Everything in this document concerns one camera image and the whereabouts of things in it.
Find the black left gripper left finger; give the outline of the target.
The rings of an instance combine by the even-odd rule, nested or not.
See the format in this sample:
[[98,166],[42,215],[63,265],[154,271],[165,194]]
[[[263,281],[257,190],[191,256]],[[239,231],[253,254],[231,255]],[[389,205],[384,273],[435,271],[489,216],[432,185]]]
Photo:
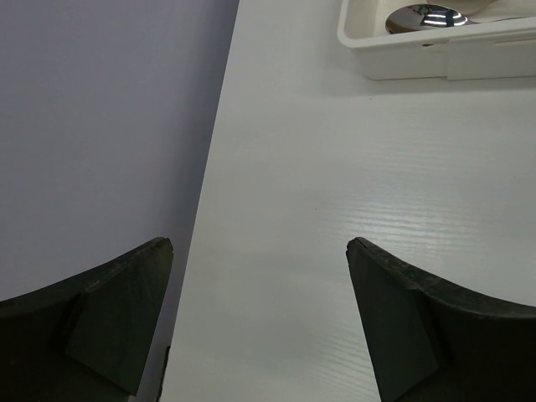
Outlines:
[[158,237],[1,303],[3,401],[127,401],[137,395],[173,266]]

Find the silver spoon green handle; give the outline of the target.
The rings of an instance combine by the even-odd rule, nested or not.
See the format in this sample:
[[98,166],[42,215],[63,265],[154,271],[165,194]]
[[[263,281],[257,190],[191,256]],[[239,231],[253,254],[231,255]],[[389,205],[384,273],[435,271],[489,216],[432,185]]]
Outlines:
[[425,1],[393,11],[384,26],[402,34],[534,16],[535,1]]

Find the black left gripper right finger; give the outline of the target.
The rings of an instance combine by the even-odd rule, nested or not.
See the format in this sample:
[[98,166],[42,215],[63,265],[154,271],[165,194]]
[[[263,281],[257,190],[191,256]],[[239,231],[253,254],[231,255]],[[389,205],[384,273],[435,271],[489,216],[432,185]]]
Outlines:
[[535,309],[410,265],[365,238],[348,269],[382,401],[533,401]]

